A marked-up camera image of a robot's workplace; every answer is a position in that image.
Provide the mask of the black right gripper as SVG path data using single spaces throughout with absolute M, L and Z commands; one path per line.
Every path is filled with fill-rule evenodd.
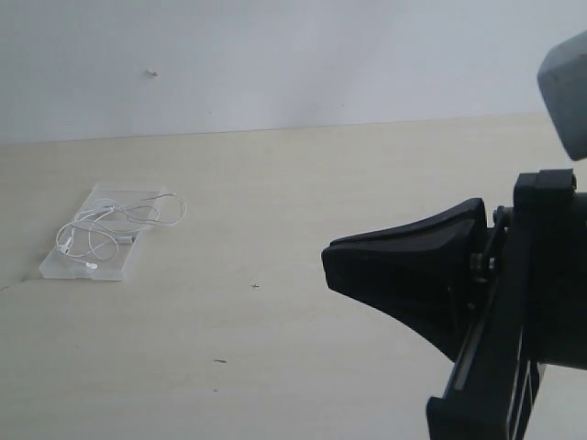
M 426 406 L 433 439 L 521 439 L 546 367 L 586 366 L 586 196 L 574 172 L 523 173 L 513 205 L 494 211 L 474 260 L 488 298 L 466 335 L 471 256 L 486 233 L 484 202 L 471 198 L 409 225 L 336 239 L 321 253 L 330 290 L 457 359 L 444 394 Z

